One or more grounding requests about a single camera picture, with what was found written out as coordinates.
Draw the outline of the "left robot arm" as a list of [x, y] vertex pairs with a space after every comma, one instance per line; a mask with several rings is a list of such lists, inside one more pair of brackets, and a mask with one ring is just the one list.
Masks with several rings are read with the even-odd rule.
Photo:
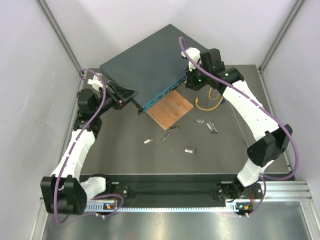
[[92, 88], [77, 93], [77, 118], [71, 139], [60, 163], [40, 182], [44, 205], [49, 214], [82, 215], [87, 202], [95, 196], [109, 198], [114, 191], [104, 177], [94, 176], [81, 182], [80, 174], [87, 154], [101, 130], [101, 115], [113, 108], [121, 110], [138, 93], [109, 81], [90, 80]]

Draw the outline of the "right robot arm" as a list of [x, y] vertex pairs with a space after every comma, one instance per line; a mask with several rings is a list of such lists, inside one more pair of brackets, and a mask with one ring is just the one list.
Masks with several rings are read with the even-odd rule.
[[182, 51], [181, 56], [188, 61], [186, 87], [198, 91], [208, 85], [217, 90], [242, 117], [255, 139], [247, 149], [248, 160], [233, 185], [234, 194], [245, 198], [259, 175], [286, 151], [293, 130], [288, 124], [282, 129], [264, 113], [263, 105], [253, 95], [243, 75], [235, 67], [225, 67], [218, 49], [201, 52], [190, 47]]

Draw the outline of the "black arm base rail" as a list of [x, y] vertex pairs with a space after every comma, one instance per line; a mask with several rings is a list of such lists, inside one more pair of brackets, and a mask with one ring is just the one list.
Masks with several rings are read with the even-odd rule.
[[256, 203], [262, 184], [242, 188], [235, 174], [105, 174], [105, 194], [124, 198], [125, 208], [223, 207], [226, 201]]

